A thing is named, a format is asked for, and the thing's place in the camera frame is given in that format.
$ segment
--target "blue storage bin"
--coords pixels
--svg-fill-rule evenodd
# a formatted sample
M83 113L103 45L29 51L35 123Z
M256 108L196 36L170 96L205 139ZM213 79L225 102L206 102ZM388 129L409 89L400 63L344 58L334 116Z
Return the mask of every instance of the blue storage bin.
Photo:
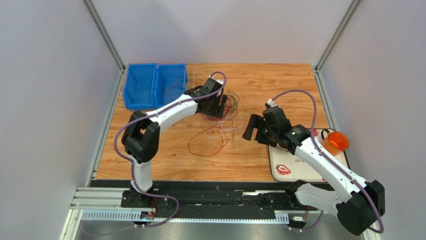
M154 87L157 64L129 64L123 89L124 106L129 110L156 108Z
M178 99L185 92L187 82L186 64L158 65L154 87L155 107L161 108Z

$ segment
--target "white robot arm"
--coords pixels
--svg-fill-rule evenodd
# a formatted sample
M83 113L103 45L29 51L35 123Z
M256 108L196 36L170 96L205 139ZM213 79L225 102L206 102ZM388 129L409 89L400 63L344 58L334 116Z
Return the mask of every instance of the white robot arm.
M146 113L135 111L132 114L129 122L144 116L152 116L127 127L121 139L126 153L133 161L134 181L131 184L136 190L138 188L135 183L145 192L153 186L151 159L158 151L160 134L165 129L196 113L222 117L227 101L227 96L223 95L222 90L207 98L200 99L200 97L216 92L223 84L224 81L210 77L203 86L185 91L178 99L162 108Z
M311 137L304 126L292 126L284 111L272 101L266 107L263 116L251 115L243 138L251 140L253 129L257 129L255 140L258 143L272 147L279 145L289 150L307 162L334 189L327 191L298 180L286 190L292 208L312 206L323 210L336 216L354 235L362 234L378 219L376 212L380 216L385 214L385 188L382 184L377 180L367 182L341 164Z

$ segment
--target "gray wall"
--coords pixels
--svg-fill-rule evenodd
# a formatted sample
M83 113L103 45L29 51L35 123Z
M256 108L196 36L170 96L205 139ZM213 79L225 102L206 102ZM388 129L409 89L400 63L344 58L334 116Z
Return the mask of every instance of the gray wall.
M352 168L386 189L384 240L425 239L426 1L363 1L322 72Z
M0 239L58 239L119 71L80 0L2 1Z
M93 0L125 63L316 64L351 0Z

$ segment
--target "wooden tabletop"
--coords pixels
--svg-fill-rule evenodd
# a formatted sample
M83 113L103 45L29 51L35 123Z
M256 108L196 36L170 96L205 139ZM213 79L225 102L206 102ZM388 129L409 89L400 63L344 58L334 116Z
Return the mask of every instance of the wooden tabletop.
M152 159L153 180L193 180L193 181L246 181L269 182L271 177L267 146L242 138L251 114L262 115L265 103L277 94L302 89L310 92L317 102L315 127L328 128L312 67L309 64L188 64L189 83L186 89L203 85L214 71L222 71L227 76L226 90L239 95L238 112L242 117L242 127L235 130L233 140L215 156L193 155L188 150L188 142L201 132L204 120L201 114L189 116L170 126L160 135L160 147ZM292 125L311 126L313 105L303 93L289 93L275 101L283 108ZM118 97L112 123L107 135L97 179L130 179L130 164L114 151L114 136L120 127L128 123L132 111L125 108L122 93ZM218 149L211 145L207 137L200 134L192 141L190 148L204 155ZM118 143L118 149L125 153Z

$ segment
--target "orange plastic cup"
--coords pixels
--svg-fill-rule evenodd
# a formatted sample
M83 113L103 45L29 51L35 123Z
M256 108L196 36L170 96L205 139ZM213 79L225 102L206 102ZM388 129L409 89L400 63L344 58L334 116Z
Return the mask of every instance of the orange plastic cup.
M349 148L348 137L338 131L334 131L328 134L324 140L322 140L322 146L333 156L337 156L339 153Z

